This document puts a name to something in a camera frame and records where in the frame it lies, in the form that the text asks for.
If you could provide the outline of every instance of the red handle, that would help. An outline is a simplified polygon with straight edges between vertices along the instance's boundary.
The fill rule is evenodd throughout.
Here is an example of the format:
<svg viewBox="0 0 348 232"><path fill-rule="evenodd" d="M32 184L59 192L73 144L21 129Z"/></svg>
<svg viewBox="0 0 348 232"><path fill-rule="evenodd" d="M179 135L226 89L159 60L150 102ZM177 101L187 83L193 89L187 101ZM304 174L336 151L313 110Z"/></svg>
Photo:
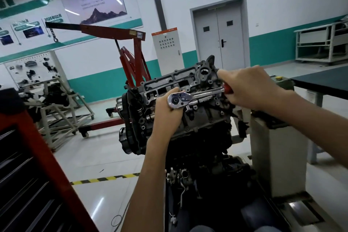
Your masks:
<svg viewBox="0 0 348 232"><path fill-rule="evenodd" d="M225 89L225 92L224 92L225 94L233 94L233 90L228 84L224 83L223 87Z"/></svg>

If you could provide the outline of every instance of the pants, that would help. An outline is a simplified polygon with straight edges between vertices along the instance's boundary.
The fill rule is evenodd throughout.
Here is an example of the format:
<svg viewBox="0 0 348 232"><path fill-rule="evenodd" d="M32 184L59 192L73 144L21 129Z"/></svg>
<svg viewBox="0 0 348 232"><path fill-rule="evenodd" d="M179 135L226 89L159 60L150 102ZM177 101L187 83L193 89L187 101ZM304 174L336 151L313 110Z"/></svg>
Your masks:
<svg viewBox="0 0 348 232"><path fill-rule="evenodd" d="M193 229L190 230L190 232L214 232L214 230L207 226L195 226ZM271 226L263 226L255 230L255 232L281 232L281 231Z"/></svg>

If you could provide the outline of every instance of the mountain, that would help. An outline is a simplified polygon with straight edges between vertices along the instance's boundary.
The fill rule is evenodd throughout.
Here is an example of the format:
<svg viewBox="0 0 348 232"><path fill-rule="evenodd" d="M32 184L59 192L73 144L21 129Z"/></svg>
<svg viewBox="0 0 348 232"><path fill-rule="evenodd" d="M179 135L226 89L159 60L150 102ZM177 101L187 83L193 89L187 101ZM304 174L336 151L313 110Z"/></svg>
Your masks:
<svg viewBox="0 0 348 232"><path fill-rule="evenodd" d="M127 15L127 12L121 11L117 14L114 11L110 11L109 13L103 13L100 12L98 9L94 9L92 15L88 19L81 21L80 24L90 25L93 23L97 23L107 19L113 19L123 15Z"/></svg>

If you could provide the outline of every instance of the black tabletop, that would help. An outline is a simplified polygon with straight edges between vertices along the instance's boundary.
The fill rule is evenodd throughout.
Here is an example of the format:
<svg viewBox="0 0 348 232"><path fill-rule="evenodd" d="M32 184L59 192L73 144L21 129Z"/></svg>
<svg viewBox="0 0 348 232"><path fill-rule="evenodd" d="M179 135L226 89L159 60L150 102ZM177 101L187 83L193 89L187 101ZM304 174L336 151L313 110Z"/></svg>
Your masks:
<svg viewBox="0 0 348 232"><path fill-rule="evenodd" d="M348 100L348 66L291 78L295 86Z"/></svg>

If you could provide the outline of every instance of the floor marking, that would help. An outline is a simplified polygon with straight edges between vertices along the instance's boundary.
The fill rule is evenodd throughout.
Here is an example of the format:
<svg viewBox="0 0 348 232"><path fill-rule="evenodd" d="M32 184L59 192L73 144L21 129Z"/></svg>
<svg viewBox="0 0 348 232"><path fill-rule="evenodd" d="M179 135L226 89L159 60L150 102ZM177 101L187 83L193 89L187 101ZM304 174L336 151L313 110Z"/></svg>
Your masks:
<svg viewBox="0 0 348 232"><path fill-rule="evenodd" d="M88 183L97 183L99 181L110 181L110 180L116 180L118 178L132 178L139 176L140 173L131 173L131 174L124 174L124 175L115 175L115 176L109 176L109 177L101 177L96 179L88 179L88 180L82 180L82 181L72 181L71 185L78 185L78 184L88 184Z"/></svg>

